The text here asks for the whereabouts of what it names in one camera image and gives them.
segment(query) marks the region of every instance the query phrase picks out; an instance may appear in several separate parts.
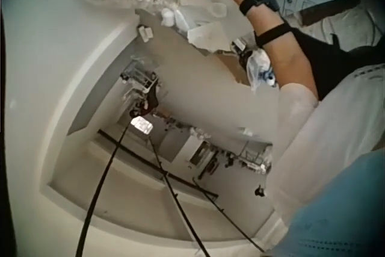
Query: blue garment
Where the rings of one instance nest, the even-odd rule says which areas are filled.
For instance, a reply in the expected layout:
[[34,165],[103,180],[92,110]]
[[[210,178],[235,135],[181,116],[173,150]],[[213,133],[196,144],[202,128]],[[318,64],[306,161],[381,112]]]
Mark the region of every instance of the blue garment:
[[268,256],[385,256],[378,254],[384,236],[385,154],[379,150],[361,156],[299,210]]

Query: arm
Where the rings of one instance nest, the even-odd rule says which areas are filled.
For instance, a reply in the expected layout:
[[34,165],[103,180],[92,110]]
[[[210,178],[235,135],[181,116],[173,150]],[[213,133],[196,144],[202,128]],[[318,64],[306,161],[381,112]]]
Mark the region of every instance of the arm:
[[[243,0],[234,0],[238,5]],[[283,23],[281,17],[266,5],[253,7],[247,18],[259,36]],[[312,68],[301,47],[292,33],[287,33],[264,47],[268,54],[278,85],[297,83],[307,87],[318,98]]]

